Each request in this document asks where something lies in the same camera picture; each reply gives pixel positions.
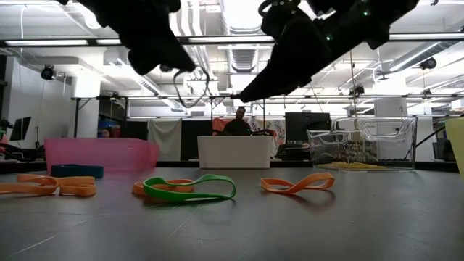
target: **orange rubber band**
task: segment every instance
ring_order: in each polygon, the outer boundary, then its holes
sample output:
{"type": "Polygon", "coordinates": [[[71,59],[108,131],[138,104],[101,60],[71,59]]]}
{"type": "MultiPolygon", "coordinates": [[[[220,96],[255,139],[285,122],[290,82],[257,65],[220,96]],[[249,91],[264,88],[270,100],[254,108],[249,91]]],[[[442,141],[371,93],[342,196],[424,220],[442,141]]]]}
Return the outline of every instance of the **orange rubber band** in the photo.
{"type": "MultiPolygon", "coordinates": [[[[193,182],[192,180],[188,179],[178,179],[178,180],[171,180],[167,181],[169,183],[174,183],[174,184],[181,184],[181,183],[191,183],[193,182]]],[[[153,186],[156,189],[162,189],[166,191],[174,191],[174,192],[181,192],[181,193],[190,193],[194,191],[193,186],[168,186],[168,185],[154,185],[153,186]]],[[[133,189],[132,193],[138,196],[147,196],[145,191],[144,191],[144,183],[143,182],[137,182],[133,184],[133,189]]]]}
{"type": "Polygon", "coordinates": [[[2,194],[50,195],[59,188],[59,195],[93,196],[96,193],[94,177],[53,178],[35,174],[19,174],[18,183],[0,183],[2,194]]]}
{"type": "Polygon", "coordinates": [[[282,180],[280,178],[262,178],[261,188],[273,193],[293,194],[305,189],[325,190],[332,187],[334,182],[335,178],[330,173],[314,173],[307,176],[306,178],[303,178],[300,182],[296,184],[282,180]],[[310,186],[312,183],[316,181],[326,182],[322,185],[310,186]],[[272,186],[288,186],[289,188],[277,189],[273,188],[272,186]]]}

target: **pink translucent container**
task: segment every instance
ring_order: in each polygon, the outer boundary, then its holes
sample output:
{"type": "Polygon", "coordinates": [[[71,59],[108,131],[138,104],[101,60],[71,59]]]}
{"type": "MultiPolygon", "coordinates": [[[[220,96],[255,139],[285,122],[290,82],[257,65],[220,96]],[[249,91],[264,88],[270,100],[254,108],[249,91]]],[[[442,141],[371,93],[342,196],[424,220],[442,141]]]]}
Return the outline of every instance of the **pink translucent container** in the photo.
{"type": "Polygon", "coordinates": [[[46,166],[77,164],[103,166],[105,172],[154,169],[160,148],[137,138],[47,138],[46,166]]]}

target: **computer monitor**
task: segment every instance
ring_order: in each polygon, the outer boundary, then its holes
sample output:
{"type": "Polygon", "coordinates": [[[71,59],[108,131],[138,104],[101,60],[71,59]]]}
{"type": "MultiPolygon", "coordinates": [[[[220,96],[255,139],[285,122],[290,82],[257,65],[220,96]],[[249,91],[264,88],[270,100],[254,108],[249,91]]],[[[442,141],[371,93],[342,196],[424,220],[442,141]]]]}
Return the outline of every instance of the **computer monitor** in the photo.
{"type": "Polygon", "coordinates": [[[23,119],[17,119],[14,122],[13,132],[10,141],[23,141],[26,139],[26,133],[29,129],[30,117],[25,117],[23,119]]]}
{"type": "Polygon", "coordinates": [[[308,142],[307,130],[329,131],[331,124],[331,115],[329,113],[286,112],[286,143],[306,143],[308,142]]]}

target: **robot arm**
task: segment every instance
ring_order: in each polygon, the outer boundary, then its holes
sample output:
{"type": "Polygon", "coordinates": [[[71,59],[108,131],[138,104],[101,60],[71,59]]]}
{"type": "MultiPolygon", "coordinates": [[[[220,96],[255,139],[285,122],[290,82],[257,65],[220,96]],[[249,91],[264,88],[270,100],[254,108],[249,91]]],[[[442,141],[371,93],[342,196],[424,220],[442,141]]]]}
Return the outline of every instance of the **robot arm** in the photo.
{"type": "MultiPolygon", "coordinates": [[[[57,0],[66,4],[68,0],[57,0]]],[[[266,68],[237,96],[243,102],[290,94],[341,55],[367,41],[375,49],[389,40],[390,25],[414,9],[419,0],[307,0],[311,20],[298,8],[301,0],[264,0],[258,12],[262,31],[276,45],[266,68]]],[[[192,72],[195,64],[169,26],[180,0],[80,0],[103,27],[118,33],[130,49],[133,69],[145,75],[159,65],[192,72]]]]}
{"type": "Polygon", "coordinates": [[[290,94],[363,41],[376,49],[389,40],[390,25],[414,9],[418,0],[307,0],[314,13],[336,12],[311,20],[300,0],[266,0],[260,7],[262,31],[276,40],[266,68],[238,95],[243,102],[290,94]],[[270,6],[267,13],[264,8],[270,6]]]}

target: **resistance band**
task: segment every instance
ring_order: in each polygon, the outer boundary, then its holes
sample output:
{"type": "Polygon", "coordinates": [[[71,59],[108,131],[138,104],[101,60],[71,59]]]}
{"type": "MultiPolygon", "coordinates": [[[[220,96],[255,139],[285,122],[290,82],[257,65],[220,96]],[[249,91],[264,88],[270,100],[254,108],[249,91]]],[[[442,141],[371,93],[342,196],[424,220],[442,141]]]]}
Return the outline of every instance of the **resistance band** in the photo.
{"type": "Polygon", "coordinates": [[[19,174],[18,183],[0,183],[0,194],[50,195],[59,188],[59,195],[93,196],[96,193],[94,177],[53,178],[35,174],[19,174]]]}
{"type": "Polygon", "coordinates": [[[305,189],[317,189],[317,190],[325,190],[330,187],[335,182],[335,178],[330,173],[314,173],[306,178],[303,178],[296,184],[291,182],[282,180],[280,178],[262,178],[261,179],[261,188],[265,189],[266,191],[279,193],[279,194],[294,194],[301,190],[305,189]],[[312,183],[316,181],[326,181],[322,185],[317,186],[310,186],[312,183]],[[273,188],[272,186],[287,186],[287,189],[278,189],[273,188]]]}
{"type": "Polygon", "coordinates": [[[54,178],[67,177],[94,177],[103,178],[104,168],[102,166],[83,166],[83,165],[53,165],[51,166],[50,176],[54,178]]]}
{"type": "MultiPolygon", "coordinates": [[[[170,180],[167,181],[170,184],[182,184],[182,183],[192,183],[193,180],[188,179],[179,179],[179,180],[170,180]]],[[[193,186],[168,186],[168,185],[153,185],[156,189],[162,189],[166,191],[174,191],[174,192],[183,192],[183,193],[191,193],[194,190],[193,186]]],[[[138,196],[147,196],[144,190],[144,183],[137,182],[133,184],[132,193],[138,196]]]]}
{"type": "Polygon", "coordinates": [[[150,178],[144,181],[144,192],[148,196],[172,202],[187,199],[232,199],[236,194],[236,187],[235,183],[229,177],[206,174],[196,181],[190,181],[188,183],[171,183],[170,181],[165,181],[163,178],[150,178]],[[226,195],[190,192],[193,191],[192,186],[208,181],[224,181],[230,183],[232,185],[232,191],[226,195]]]}

